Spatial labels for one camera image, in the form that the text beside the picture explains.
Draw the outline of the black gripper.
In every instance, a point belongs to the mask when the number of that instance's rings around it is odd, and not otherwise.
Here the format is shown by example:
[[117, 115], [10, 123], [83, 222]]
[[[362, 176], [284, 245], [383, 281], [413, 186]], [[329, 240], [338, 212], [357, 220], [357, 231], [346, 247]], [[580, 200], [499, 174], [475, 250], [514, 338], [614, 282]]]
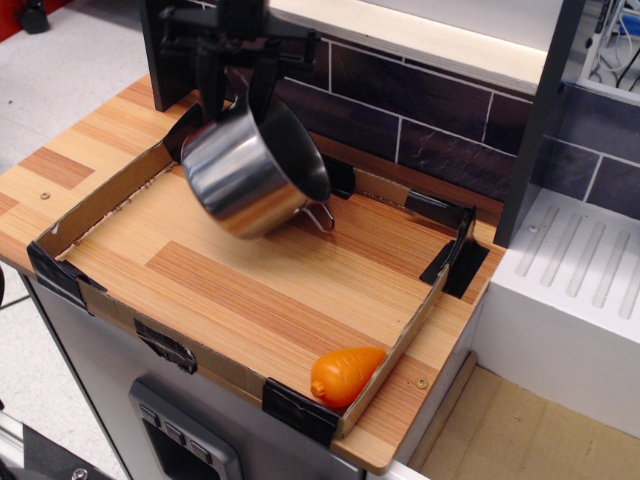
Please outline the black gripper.
[[252, 68], [248, 103], [263, 121], [279, 77], [310, 72], [320, 34], [271, 12], [267, 1], [213, 1], [200, 7], [180, 4], [159, 13], [160, 51], [186, 57], [195, 67], [206, 122], [217, 122], [226, 99], [226, 66]]

